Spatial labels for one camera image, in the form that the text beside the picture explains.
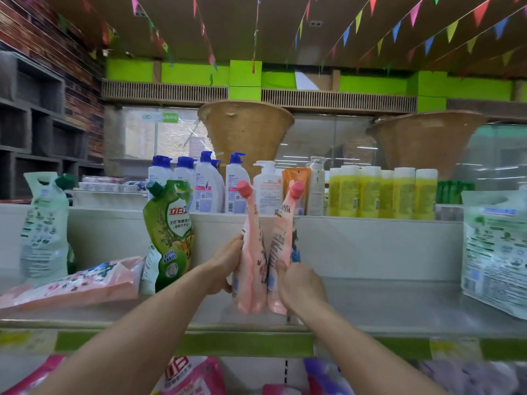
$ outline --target barcode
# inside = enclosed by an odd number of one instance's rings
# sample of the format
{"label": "barcode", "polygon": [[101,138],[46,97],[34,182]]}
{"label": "barcode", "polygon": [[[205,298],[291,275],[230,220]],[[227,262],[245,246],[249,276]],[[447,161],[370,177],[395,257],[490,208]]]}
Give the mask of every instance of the barcode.
{"label": "barcode", "polygon": [[476,291],[476,282],[474,280],[465,278],[463,286],[465,287],[465,290]]}

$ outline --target blue pump cap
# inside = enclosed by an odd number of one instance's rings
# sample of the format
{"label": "blue pump cap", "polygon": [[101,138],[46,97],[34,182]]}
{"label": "blue pump cap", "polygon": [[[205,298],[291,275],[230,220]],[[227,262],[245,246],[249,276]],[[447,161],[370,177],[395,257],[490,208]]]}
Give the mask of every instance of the blue pump cap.
{"label": "blue pump cap", "polygon": [[172,158],[169,158],[167,156],[163,155],[155,155],[154,158],[152,158],[152,166],[161,166],[161,167],[168,167],[170,168],[170,161]]}
{"label": "blue pump cap", "polygon": [[201,151],[201,158],[199,159],[200,162],[212,162],[211,156],[212,151]]}
{"label": "blue pump cap", "polygon": [[188,169],[194,169],[194,158],[189,156],[181,156],[178,158],[178,167],[186,167]]}
{"label": "blue pump cap", "polygon": [[242,152],[233,152],[231,154],[231,163],[243,163],[240,158],[241,156],[245,156],[245,154]]}

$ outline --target brick wall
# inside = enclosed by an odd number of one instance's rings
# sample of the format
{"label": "brick wall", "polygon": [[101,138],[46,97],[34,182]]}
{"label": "brick wall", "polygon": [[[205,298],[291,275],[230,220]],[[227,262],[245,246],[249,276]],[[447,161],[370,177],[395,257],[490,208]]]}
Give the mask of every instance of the brick wall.
{"label": "brick wall", "polygon": [[104,67],[89,56],[82,33],[72,25],[63,32],[43,0],[0,0],[0,50],[20,52],[64,77],[66,115],[89,132],[89,160],[102,163]]}

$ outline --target store sign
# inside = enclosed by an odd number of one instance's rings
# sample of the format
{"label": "store sign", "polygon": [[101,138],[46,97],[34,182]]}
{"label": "store sign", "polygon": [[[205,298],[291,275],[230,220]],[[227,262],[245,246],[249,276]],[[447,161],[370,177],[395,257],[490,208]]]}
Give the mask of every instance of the store sign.
{"label": "store sign", "polygon": [[152,112],[150,114],[142,114],[141,119],[152,123],[179,122],[179,116],[174,112]]}

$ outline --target blue pennant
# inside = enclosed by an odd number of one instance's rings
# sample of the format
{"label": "blue pennant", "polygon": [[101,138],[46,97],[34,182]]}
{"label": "blue pennant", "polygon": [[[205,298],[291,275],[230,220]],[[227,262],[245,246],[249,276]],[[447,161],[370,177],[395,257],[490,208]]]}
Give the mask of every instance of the blue pennant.
{"label": "blue pennant", "polygon": [[425,55],[428,55],[428,52],[430,51],[431,44],[434,42],[435,35],[433,35],[431,38],[425,41]]}
{"label": "blue pennant", "polygon": [[342,38],[344,39],[344,47],[346,47],[346,43],[348,41],[348,36],[349,36],[349,26],[346,29],[346,31],[344,31],[344,34],[342,35]]}
{"label": "blue pennant", "polygon": [[509,22],[509,17],[500,20],[496,25],[494,25],[494,31],[496,32],[497,40],[500,39],[501,35],[503,34],[505,26],[507,26],[507,22]]}
{"label": "blue pennant", "polygon": [[395,25],[395,27],[392,30],[392,34],[394,35],[394,43],[395,43],[395,40],[397,40],[397,35],[399,34],[399,29],[400,29],[400,21],[399,21],[399,23],[397,25]]}

